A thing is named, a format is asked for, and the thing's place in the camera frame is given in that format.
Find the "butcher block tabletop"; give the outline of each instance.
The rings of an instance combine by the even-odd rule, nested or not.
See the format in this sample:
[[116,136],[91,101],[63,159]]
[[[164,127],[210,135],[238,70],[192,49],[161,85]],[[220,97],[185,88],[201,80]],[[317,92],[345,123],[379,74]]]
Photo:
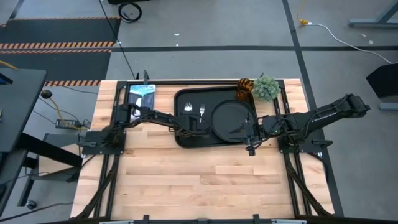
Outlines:
[[[101,82],[91,130],[109,125],[117,82]],[[285,79],[284,83],[291,113],[308,111],[301,81]],[[226,85],[156,85],[155,109],[173,114],[177,91],[211,86]],[[275,114],[272,102],[256,100],[255,104],[257,116]],[[157,124],[143,123],[126,131],[112,220],[142,220],[143,215],[150,215],[151,220],[250,219],[253,214],[261,218],[294,217],[284,157],[276,138],[262,144],[256,156],[248,156],[244,145],[181,148],[174,133]],[[322,163],[307,154],[301,154],[301,160],[307,187],[333,213]],[[103,156],[97,155],[80,172],[71,217],[78,215],[97,191],[102,163]],[[304,214],[297,186],[296,191]],[[105,214],[107,198],[105,192],[101,215]]]

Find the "fork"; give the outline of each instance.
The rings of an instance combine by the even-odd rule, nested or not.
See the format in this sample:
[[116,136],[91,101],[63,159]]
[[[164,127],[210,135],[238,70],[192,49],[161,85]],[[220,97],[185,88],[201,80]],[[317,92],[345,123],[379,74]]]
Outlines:
[[202,103],[200,105],[200,122],[201,122],[201,117],[203,116],[204,113],[205,113],[205,104]]

